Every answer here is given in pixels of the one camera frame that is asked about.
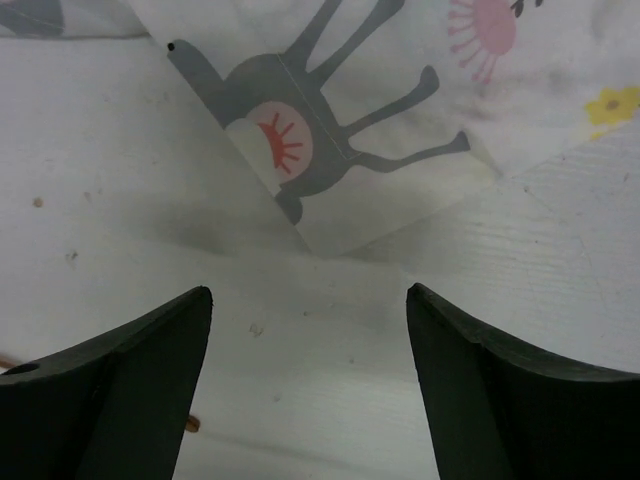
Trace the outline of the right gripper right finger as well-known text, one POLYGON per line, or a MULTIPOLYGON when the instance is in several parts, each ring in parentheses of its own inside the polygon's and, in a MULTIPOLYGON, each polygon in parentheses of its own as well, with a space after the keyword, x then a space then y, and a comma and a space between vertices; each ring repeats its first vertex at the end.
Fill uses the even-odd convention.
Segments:
POLYGON ((427 287, 408 333, 443 479, 635 479, 639 377, 527 343, 427 287))

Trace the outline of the animal print cloth placemat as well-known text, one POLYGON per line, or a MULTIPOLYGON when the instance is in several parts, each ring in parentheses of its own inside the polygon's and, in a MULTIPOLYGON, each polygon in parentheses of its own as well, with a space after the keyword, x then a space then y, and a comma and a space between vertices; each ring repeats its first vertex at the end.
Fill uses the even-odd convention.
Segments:
POLYGON ((639 109, 635 1, 5 1, 1 32, 151 36, 329 255, 639 109))

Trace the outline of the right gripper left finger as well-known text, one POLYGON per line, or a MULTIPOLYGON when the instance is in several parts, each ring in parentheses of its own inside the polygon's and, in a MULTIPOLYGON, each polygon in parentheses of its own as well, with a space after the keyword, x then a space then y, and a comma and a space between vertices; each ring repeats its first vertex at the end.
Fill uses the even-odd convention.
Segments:
POLYGON ((172 478, 212 313, 198 286, 2 373, 2 478, 172 478))

